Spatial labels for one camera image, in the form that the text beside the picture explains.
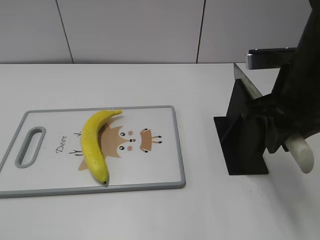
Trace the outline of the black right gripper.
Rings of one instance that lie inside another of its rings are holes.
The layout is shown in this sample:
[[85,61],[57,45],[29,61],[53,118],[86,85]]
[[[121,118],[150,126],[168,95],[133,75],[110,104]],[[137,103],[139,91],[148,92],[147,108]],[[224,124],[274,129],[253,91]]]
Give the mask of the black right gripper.
[[279,95],[269,93],[257,98],[250,96],[246,100],[246,143],[254,153],[265,149],[275,153],[285,145],[286,140],[295,136],[304,136],[303,120],[294,112],[293,102],[287,102]]

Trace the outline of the black cloth covered robot arm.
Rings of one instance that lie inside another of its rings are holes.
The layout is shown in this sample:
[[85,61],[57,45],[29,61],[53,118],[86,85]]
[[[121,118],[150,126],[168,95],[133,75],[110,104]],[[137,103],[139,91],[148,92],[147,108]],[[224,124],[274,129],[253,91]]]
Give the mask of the black cloth covered robot arm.
[[320,131],[320,2],[311,0],[311,13],[296,48],[250,49],[250,70],[279,68],[270,94],[250,103],[266,120],[265,146],[275,153],[285,140],[304,139]]

